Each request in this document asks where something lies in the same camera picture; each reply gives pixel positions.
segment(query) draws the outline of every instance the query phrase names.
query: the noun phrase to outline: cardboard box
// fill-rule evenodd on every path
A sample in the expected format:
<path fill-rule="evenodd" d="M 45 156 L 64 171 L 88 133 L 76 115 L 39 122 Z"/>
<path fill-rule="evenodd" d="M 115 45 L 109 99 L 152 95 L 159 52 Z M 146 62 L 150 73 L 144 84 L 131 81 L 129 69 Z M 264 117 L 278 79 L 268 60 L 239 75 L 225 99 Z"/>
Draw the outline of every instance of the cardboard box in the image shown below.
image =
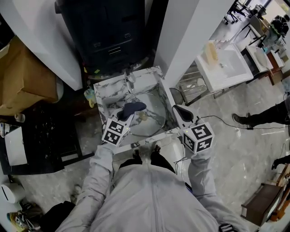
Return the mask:
<path fill-rule="evenodd" d="M 0 115 L 12 116 L 40 100 L 57 101 L 55 74 L 18 37 L 12 39 L 8 54 L 3 58 L 5 70 L 3 77 L 0 75 Z"/>

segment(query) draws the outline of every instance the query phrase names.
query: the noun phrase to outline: tiled floor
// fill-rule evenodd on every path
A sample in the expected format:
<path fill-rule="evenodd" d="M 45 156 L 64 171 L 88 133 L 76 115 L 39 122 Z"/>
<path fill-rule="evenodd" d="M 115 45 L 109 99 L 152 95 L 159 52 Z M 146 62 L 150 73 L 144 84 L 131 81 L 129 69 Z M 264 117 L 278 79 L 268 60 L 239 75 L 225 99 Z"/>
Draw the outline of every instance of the tiled floor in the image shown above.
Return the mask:
<path fill-rule="evenodd" d="M 242 27 L 242 23 L 234 25 L 221 24 L 212 39 L 228 39 Z M 242 84 L 236 89 L 224 94 L 218 99 L 213 96 L 205 97 L 194 103 L 191 107 L 198 110 L 200 116 L 216 115 L 230 125 L 237 125 L 232 121 L 231 114 L 245 115 L 260 113 L 261 111 L 280 103 L 283 100 L 283 89 L 279 83 L 272 86 L 269 78 L 255 80 L 246 85 Z M 206 118 L 215 133 L 212 152 L 212 171 L 215 178 L 218 195 L 224 203 L 234 212 L 240 214 L 241 204 L 244 203 L 259 187 L 262 182 L 270 179 L 275 173 L 271 171 L 274 159 L 281 155 L 282 145 L 288 149 L 289 139 L 287 128 L 270 130 L 242 130 L 229 127 L 219 119 Z M 278 124 L 264 125 L 264 127 L 283 127 Z M 96 146 L 99 141 L 95 130 L 89 126 L 87 135 L 81 138 L 83 150 Z M 175 168 L 174 162 L 183 157 L 183 146 L 178 139 L 162 141 L 161 154 Z M 148 162 L 149 148 L 142 148 L 144 162 Z M 131 151 L 114 157 L 115 172 L 121 163 L 131 156 Z M 187 169 L 189 160 L 180 162 L 178 175 L 189 183 Z M 67 166 L 63 171 L 54 174 L 19 176 L 26 191 L 28 200 L 38 203 L 44 211 L 53 205 L 69 200 L 74 184 L 82 184 L 89 170 L 89 160 Z M 251 231 L 256 229 L 248 223 Z"/>

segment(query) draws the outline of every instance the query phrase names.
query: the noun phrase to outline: black shoe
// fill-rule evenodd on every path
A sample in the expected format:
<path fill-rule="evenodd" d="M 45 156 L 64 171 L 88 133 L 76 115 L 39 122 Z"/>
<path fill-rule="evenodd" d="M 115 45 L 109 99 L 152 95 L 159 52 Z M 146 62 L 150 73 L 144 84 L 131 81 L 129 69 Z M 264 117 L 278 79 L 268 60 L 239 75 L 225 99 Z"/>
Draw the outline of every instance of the black shoe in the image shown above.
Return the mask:
<path fill-rule="evenodd" d="M 154 151 L 160 153 L 160 150 L 161 150 L 161 142 L 157 141 L 154 145 Z"/>
<path fill-rule="evenodd" d="M 237 114 L 232 114 L 232 119 L 233 119 L 234 121 L 240 123 L 240 124 L 244 124 L 244 123 L 242 122 L 242 117 L 240 117 L 240 116 L 237 115 Z"/>
<path fill-rule="evenodd" d="M 276 169 L 278 165 L 279 165 L 279 163 L 278 163 L 278 160 L 276 159 L 276 160 L 273 162 L 273 165 L 272 165 L 271 170 Z"/>
<path fill-rule="evenodd" d="M 133 159 L 140 159 L 140 150 L 137 148 L 133 151 Z"/>

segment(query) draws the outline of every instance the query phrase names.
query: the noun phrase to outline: marble sink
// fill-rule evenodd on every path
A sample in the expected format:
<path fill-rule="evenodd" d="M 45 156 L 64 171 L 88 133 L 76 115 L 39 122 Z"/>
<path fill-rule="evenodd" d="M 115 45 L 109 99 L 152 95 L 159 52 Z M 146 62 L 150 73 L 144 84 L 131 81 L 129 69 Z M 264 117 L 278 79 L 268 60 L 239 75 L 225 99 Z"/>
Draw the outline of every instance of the marble sink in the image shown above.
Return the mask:
<path fill-rule="evenodd" d="M 127 135 L 117 148 L 116 154 L 176 135 L 179 130 L 175 124 L 172 113 L 172 106 L 175 103 L 170 90 L 167 87 L 166 81 L 164 80 L 161 69 L 159 67 L 152 67 L 135 71 L 133 73 L 136 77 L 136 82 L 134 83 L 134 94 L 128 92 L 124 75 L 94 84 L 97 105 L 102 123 L 106 123 L 107 119 L 115 109 L 121 108 L 124 103 L 132 99 L 134 95 L 140 96 L 142 93 L 154 95 L 152 98 L 149 97 L 149 100 L 147 99 L 146 104 L 151 101 L 152 105 L 156 107 L 158 104 L 153 101 L 154 99 L 159 99 L 158 103 L 164 106 L 166 112 L 165 123 L 164 126 L 151 137 L 136 136 L 132 134 Z M 146 126 L 146 123 L 148 122 L 149 128 L 160 128 L 163 125 L 164 119 L 156 116 L 155 113 L 152 112 L 152 106 L 148 106 L 148 109 L 150 109 L 151 114 L 146 113 L 149 119 L 143 122 L 143 125 L 145 124 Z M 144 131 L 134 130 L 134 133 L 142 135 Z"/>

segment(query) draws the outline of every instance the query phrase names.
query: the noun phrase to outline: wire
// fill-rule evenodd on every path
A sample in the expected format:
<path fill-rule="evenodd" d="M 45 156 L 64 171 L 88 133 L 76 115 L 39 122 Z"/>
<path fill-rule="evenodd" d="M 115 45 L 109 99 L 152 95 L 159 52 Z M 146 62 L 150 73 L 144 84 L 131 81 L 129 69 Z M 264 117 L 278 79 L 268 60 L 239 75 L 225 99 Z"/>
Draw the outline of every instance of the wire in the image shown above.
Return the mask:
<path fill-rule="evenodd" d="M 181 177 L 182 177 L 182 179 L 183 179 L 183 173 L 182 173 L 182 171 L 183 171 L 183 161 L 188 160 L 188 158 L 186 158 L 186 157 L 184 156 L 184 151 L 185 151 L 185 146 L 183 145 L 183 152 L 182 152 L 183 154 L 182 154 L 182 158 L 181 158 L 180 160 L 174 162 L 174 164 L 175 164 L 175 174 L 176 174 L 176 175 L 177 175 L 177 171 L 178 171 L 178 163 L 179 163 L 179 162 L 182 162 L 182 166 L 181 166 Z"/>
<path fill-rule="evenodd" d="M 220 117 L 216 116 L 216 115 L 209 115 L 209 116 L 205 116 L 205 117 L 201 117 L 201 118 L 209 118 L 209 117 L 216 117 L 218 118 L 219 120 L 221 120 L 224 124 L 226 124 L 227 126 L 230 126 L 230 127 L 234 127 L 234 128 L 239 128 L 239 129 L 243 129 L 243 130 L 260 130 L 260 129 L 264 129 L 264 130 L 269 130 L 269 129 L 283 129 L 285 127 L 270 127 L 270 128 L 263 128 L 263 127 L 260 127 L 260 128 L 243 128 L 243 127 L 238 127 L 238 126 L 232 126 L 230 124 L 227 124 L 223 119 L 221 119 Z"/>

